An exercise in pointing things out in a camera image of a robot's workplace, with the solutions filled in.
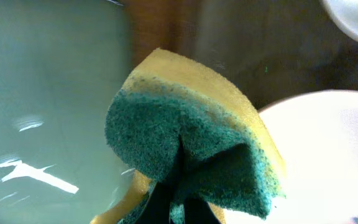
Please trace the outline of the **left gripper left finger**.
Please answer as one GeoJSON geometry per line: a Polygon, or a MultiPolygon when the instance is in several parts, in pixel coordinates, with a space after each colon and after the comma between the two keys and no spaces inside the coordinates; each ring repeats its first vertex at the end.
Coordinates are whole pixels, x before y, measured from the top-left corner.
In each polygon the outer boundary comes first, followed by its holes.
{"type": "Polygon", "coordinates": [[[170,204],[172,198],[172,188],[157,182],[135,224],[171,224],[170,204]]]}

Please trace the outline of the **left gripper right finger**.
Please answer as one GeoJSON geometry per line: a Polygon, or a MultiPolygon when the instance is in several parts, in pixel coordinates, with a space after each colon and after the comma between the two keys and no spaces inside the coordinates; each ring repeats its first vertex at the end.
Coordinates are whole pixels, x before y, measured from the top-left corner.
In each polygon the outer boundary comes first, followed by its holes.
{"type": "Polygon", "coordinates": [[[207,202],[187,198],[184,203],[185,224],[221,224],[207,202]]]}

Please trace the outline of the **green and yellow sponge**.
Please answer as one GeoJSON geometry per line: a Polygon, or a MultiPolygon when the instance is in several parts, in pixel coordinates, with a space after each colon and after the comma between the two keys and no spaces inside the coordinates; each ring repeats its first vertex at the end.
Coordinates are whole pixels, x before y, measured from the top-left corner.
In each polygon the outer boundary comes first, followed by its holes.
{"type": "Polygon", "coordinates": [[[252,103],[214,70],[155,49],[125,80],[106,114],[108,146],[132,171],[132,183],[94,223],[135,223],[157,182],[172,188],[171,223],[184,203],[208,203],[266,219],[284,196],[285,162],[252,103]]]}

